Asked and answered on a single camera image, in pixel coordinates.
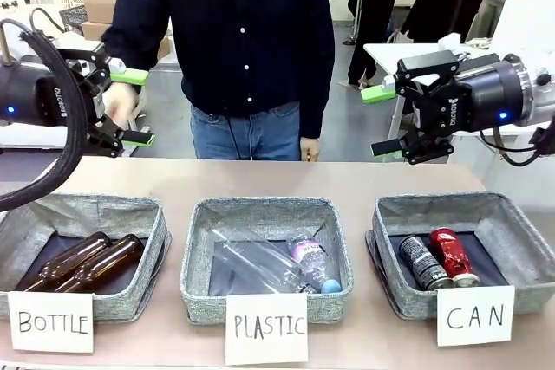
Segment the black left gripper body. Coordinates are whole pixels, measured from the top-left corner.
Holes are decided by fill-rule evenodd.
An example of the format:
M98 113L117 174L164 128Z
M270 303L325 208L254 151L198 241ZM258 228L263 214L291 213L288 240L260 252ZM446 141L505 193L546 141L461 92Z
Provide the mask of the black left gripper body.
M111 83L103 87L78 79L70 67L69 71L84 106L86 143L88 125L105 115L101 96ZM31 145L65 145L68 115L69 104L60 82L44 64L15 61L1 66L1 122L9 128L27 126L36 135L29 139Z

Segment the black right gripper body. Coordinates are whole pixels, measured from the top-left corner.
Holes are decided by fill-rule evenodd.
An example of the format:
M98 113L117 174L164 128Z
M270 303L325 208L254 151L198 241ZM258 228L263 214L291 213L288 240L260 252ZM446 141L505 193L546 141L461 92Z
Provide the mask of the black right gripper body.
M415 105L419 128L448 137L457 132L473 133L515 123L522 118L525 89L520 76L526 67L516 55L501 60L484 55L460 62L453 84L441 93L440 105Z

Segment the person's right hand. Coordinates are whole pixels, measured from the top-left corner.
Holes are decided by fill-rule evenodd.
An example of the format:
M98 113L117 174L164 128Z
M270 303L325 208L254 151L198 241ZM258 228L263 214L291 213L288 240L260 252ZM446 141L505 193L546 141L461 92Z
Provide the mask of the person's right hand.
M102 99L107 117L126 129L137 103L135 89L126 83L113 82L103 93Z

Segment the person's left hand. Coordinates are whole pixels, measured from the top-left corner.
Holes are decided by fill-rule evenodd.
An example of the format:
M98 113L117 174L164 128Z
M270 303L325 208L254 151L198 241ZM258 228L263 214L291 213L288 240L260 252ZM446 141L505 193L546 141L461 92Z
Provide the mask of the person's left hand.
M319 139L300 138L300 153L303 162L317 162L320 155Z

